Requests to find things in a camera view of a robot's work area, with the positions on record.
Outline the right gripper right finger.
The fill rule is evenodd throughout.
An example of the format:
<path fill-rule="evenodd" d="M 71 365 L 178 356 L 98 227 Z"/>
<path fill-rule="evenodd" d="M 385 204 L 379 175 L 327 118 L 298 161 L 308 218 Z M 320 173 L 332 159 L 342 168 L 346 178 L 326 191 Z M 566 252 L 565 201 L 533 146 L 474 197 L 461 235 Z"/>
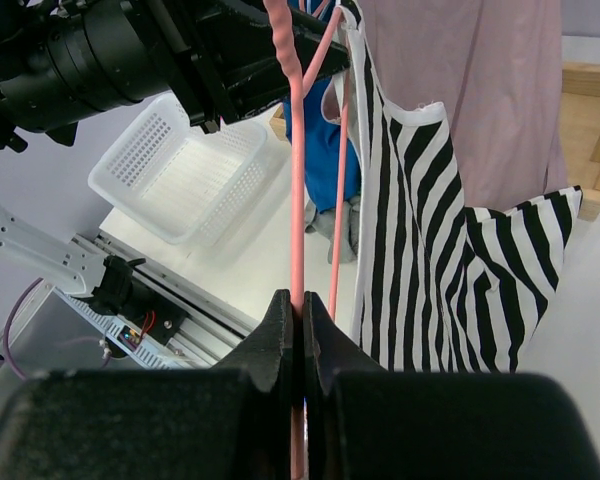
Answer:
<path fill-rule="evenodd" d="M 313 292 L 303 336 L 313 479 L 600 479 L 576 405 L 549 378 L 385 370 Z"/>

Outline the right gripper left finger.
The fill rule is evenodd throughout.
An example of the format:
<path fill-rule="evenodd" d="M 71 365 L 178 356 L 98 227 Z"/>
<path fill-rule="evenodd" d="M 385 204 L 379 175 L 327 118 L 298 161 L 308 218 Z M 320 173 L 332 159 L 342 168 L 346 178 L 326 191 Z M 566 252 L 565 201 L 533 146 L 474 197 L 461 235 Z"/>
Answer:
<path fill-rule="evenodd" d="M 52 372 L 0 416 L 0 479 L 287 479 L 290 295 L 206 369 Z"/>

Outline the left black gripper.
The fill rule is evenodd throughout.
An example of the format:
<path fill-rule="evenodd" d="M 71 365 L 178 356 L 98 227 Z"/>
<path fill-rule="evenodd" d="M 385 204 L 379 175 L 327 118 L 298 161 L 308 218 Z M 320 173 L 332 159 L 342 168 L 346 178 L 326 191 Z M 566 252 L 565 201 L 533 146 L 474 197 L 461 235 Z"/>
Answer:
<path fill-rule="evenodd" d="M 169 87 L 205 133 L 216 133 L 290 96 L 262 1 L 166 1 L 175 62 Z"/>

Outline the pink hanger of striped top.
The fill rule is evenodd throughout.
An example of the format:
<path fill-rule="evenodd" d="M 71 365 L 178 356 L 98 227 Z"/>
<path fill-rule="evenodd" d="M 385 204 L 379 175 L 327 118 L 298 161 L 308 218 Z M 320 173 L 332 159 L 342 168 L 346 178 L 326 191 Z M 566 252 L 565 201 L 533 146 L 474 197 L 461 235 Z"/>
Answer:
<path fill-rule="evenodd" d="M 290 85 L 292 111 L 291 156 L 291 305 L 293 313 L 293 345 L 303 345 L 304 307 L 304 175 L 305 175 L 305 121 L 304 98 L 311 89 L 322 66 L 333 35 L 341 22 L 342 10 L 336 8 L 327 24 L 325 33 L 306 70 L 302 69 L 296 54 L 292 15 L 285 1 L 270 0 L 264 3 L 272 27 L 272 40 L 282 72 Z M 347 154 L 347 128 L 349 123 L 350 75 L 344 76 L 341 105 L 341 137 L 339 147 L 339 173 L 337 187 L 336 221 L 332 256 L 329 315 L 335 316 L 339 282 L 339 263 L 342 238 L 344 182 Z"/>

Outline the black white striped tank top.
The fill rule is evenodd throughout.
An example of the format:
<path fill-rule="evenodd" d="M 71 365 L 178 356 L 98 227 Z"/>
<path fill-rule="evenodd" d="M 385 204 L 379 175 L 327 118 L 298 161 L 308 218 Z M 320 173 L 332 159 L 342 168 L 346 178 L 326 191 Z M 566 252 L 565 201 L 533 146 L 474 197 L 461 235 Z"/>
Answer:
<path fill-rule="evenodd" d="M 336 11 L 352 66 L 331 90 L 362 174 L 354 338 L 388 370 L 512 372 L 555 296 L 582 191 L 467 206 L 445 106 L 393 103 L 360 6 Z"/>

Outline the mauve pink tank top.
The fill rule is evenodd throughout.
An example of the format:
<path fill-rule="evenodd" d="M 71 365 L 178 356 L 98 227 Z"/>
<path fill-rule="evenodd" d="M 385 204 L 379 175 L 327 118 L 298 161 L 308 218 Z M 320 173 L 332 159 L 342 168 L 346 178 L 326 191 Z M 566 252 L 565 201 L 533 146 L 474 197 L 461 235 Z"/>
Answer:
<path fill-rule="evenodd" d="M 413 111 L 442 103 L 465 202 L 506 211 L 567 186 L 557 1 L 338 1 L 379 87 Z"/>

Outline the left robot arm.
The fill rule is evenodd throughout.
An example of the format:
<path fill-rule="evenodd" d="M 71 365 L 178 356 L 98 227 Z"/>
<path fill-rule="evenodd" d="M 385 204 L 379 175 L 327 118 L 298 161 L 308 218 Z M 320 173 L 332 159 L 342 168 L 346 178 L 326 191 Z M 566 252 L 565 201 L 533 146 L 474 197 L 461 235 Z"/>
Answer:
<path fill-rule="evenodd" d="M 80 121 L 171 92 L 185 122 L 217 132 L 350 64 L 324 22 L 284 1 L 0 1 L 0 150 L 22 131 L 74 143 Z M 184 311 L 137 262 L 63 243 L 0 205 L 0 257 L 95 313 L 168 341 Z"/>

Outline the blue tank top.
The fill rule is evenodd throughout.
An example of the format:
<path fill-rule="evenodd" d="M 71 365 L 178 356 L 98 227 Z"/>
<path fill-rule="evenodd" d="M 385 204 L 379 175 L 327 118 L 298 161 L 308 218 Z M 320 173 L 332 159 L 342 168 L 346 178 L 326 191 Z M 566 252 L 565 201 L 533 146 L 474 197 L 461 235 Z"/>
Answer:
<path fill-rule="evenodd" d="M 318 18 L 328 21 L 335 1 L 327 1 Z M 327 122 L 321 105 L 330 79 L 316 81 L 304 99 L 305 120 L 305 187 L 309 199 L 319 213 L 334 209 L 337 200 L 339 167 L 340 128 Z M 286 122 L 286 138 L 292 139 L 291 104 L 286 99 L 282 103 Z M 344 200 L 359 193 L 361 172 L 358 157 L 351 141 L 347 141 Z"/>

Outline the white plastic basket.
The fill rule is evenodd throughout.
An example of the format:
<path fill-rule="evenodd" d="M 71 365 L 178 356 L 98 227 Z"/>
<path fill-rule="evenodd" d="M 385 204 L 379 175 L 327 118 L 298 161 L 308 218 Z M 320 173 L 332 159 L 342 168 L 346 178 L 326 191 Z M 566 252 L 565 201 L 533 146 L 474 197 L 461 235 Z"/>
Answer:
<path fill-rule="evenodd" d="M 211 247 L 282 168 L 257 120 L 206 134 L 173 94 L 156 97 L 91 170 L 89 187 L 163 241 Z"/>

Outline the wooden clothes rack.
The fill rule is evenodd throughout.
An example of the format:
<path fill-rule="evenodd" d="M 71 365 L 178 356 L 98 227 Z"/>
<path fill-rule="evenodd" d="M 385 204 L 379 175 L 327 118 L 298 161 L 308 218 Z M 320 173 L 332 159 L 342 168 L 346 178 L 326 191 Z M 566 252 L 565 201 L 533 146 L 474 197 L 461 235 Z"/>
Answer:
<path fill-rule="evenodd" d="M 600 213 L 600 65 L 565 62 L 560 138 L 568 180 L 583 190 L 579 218 Z"/>

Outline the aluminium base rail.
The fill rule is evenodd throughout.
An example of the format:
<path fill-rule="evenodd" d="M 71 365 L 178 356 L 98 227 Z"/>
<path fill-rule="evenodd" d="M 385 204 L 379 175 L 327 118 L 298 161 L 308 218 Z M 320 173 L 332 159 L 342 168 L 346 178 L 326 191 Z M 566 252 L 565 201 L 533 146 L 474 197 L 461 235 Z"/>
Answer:
<path fill-rule="evenodd" d="M 209 366 L 233 350 L 258 321 L 147 258 L 134 277 L 155 292 L 160 325 L 171 323 L 175 338 Z"/>

